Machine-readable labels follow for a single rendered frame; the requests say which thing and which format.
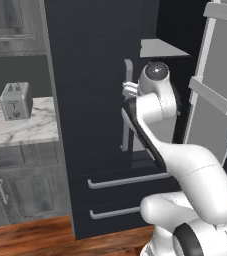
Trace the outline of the black fridge drawer front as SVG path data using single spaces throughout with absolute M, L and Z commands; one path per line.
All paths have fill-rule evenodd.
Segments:
M 141 217 L 140 212 L 98 220 L 93 220 L 89 214 L 89 210 L 93 210 L 94 213 L 103 213 L 131 207 L 139 207 L 140 203 L 140 199 L 134 199 L 73 210 L 73 231 L 75 238 L 80 240 L 147 226 L 147 223 Z
M 145 196 L 156 193 L 175 192 L 180 190 L 178 182 L 172 176 L 164 179 L 102 189 L 90 189 L 87 183 L 88 179 L 91 179 L 93 183 L 97 183 L 158 173 L 166 172 L 157 169 L 155 166 L 147 165 L 105 173 L 71 177 L 69 179 L 69 189 L 72 208 L 77 210 L 104 204 L 118 203 L 131 199 L 142 199 Z

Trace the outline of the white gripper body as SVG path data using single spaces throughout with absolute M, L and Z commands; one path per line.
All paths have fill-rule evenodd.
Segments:
M 122 91 L 122 95 L 126 98 L 133 98 L 136 97 L 138 95 L 138 88 L 139 85 L 133 82 L 124 82 L 122 84 L 123 87 L 123 91 Z

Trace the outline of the grey fridge shelf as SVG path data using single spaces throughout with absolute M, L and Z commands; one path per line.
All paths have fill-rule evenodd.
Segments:
M 171 56 L 188 56 L 185 51 L 164 42 L 161 39 L 142 39 L 141 40 L 141 57 L 171 57 Z

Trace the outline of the grey fridge door bin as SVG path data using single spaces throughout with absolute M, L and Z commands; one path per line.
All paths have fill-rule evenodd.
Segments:
M 203 84 L 202 80 L 202 76 L 193 76 L 190 79 L 189 88 L 223 114 L 227 115 L 227 99 Z
M 227 21 L 227 4 L 208 2 L 203 16 Z

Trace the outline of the open fridge door grey inside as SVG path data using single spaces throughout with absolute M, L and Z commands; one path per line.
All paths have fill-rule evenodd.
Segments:
M 227 4 L 227 0 L 212 0 Z M 227 21 L 207 18 L 195 76 L 227 99 Z M 208 148 L 219 160 L 227 159 L 227 115 L 191 90 L 191 112 L 184 141 Z

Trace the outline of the black fridge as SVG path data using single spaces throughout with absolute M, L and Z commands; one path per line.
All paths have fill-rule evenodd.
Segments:
M 188 56 L 139 57 L 139 75 L 142 68 L 151 61 L 167 64 L 171 82 L 178 93 L 179 115 L 155 127 L 159 137 L 165 141 L 182 143 L 185 139 L 191 112 L 191 90 L 188 84 L 198 63 L 206 26 L 203 13 L 208 2 L 209 0 L 145 0 L 141 40 L 161 39 L 188 53 Z M 129 139 L 128 150 L 132 152 L 133 159 L 143 160 L 149 157 L 135 137 Z M 227 159 L 223 166 L 227 170 Z

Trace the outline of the black fridge door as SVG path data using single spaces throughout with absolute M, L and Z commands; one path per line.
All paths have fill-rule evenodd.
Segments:
M 45 0 L 56 96 L 71 176 L 149 167 L 121 150 L 125 61 L 139 76 L 145 0 Z

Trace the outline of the grey wall cupboard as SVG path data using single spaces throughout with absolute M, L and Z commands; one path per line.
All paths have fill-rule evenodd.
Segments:
M 0 0 L 0 57 L 45 55 L 44 0 Z

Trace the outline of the grey toaster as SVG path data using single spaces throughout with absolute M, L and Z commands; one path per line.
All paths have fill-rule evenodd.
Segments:
M 33 108 L 30 84 L 7 83 L 0 96 L 0 104 L 6 121 L 29 119 Z

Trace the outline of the grey drawer front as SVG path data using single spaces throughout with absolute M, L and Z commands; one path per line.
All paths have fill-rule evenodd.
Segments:
M 23 165 L 24 160 L 19 146 L 0 148 L 0 167 Z

